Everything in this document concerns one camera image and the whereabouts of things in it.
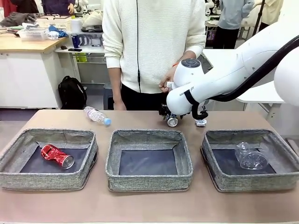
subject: crushed red can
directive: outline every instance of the crushed red can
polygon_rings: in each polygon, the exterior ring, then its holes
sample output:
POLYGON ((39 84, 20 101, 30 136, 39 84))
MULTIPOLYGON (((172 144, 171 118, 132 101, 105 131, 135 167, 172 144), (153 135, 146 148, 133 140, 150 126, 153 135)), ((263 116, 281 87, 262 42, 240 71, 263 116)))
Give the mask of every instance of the crushed red can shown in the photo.
POLYGON ((41 150, 42 157, 49 161, 55 161, 63 169, 69 169, 74 165, 75 160, 71 155, 61 152, 59 148, 54 145, 45 145, 41 150))

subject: beige tabletop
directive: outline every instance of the beige tabletop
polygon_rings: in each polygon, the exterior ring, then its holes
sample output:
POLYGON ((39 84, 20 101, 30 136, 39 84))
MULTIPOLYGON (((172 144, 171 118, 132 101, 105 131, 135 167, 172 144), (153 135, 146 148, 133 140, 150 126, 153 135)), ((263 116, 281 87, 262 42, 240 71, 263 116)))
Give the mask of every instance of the beige tabletop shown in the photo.
POLYGON ((43 110, 25 128, 93 130, 98 161, 81 191, 18 192, 0 190, 0 221, 4 222, 288 222, 299 220, 299 189, 277 193, 219 193, 201 158, 199 147, 208 129, 265 128, 257 113, 210 112, 206 128, 191 116, 177 127, 185 134, 192 156, 191 187, 180 193, 113 193, 107 188, 105 160, 112 131, 119 128, 166 129, 157 112, 108 111, 110 127, 89 121, 83 111, 43 110))
POLYGON ((67 37, 58 40, 22 41, 13 34, 0 35, 0 52, 37 52, 44 53, 50 49, 55 50, 67 40, 67 37))

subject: plastic basket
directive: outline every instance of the plastic basket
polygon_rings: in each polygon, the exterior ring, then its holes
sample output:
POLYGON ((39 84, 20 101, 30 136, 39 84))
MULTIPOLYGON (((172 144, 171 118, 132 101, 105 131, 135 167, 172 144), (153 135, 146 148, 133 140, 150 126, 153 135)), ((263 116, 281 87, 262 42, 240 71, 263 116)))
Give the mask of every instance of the plastic basket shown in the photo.
POLYGON ((22 29, 18 32, 22 41, 44 41, 47 39, 45 28, 31 28, 30 30, 22 29))
POLYGON ((49 26, 53 25, 62 31, 71 30, 71 16, 45 15, 37 18, 36 21, 43 28, 49 28, 49 26))

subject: blue bottle cap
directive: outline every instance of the blue bottle cap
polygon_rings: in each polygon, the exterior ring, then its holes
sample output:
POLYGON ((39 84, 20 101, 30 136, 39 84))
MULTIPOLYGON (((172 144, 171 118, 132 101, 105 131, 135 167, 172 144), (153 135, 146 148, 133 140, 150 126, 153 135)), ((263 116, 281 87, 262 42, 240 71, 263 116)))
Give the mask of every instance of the blue bottle cap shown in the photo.
POLYGON ((104 120, 104 124, 107 125, 107 126, 111 125, 111 119, 110 118, 106 118, 104 120))

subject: plastic water bottle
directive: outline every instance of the plastic water bottle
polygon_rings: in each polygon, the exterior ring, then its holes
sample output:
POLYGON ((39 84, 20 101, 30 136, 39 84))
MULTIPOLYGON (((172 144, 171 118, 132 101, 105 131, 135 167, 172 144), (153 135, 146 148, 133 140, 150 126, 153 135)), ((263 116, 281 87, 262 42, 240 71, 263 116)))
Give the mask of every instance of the plastic water bottle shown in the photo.
POLYGON ((87 106, 84 108, 85 113, 90 118, 90 120, 95 121, 97 123, 104 124, 109 126, 111 124, 111 119, 109 119, 103 112, 91 107, 87 106))
POLYGON ((268 165, 267 157, 255 148, 250 148, 247 142, 237 145, 235 156, 243 169, 259 170, 268 165))

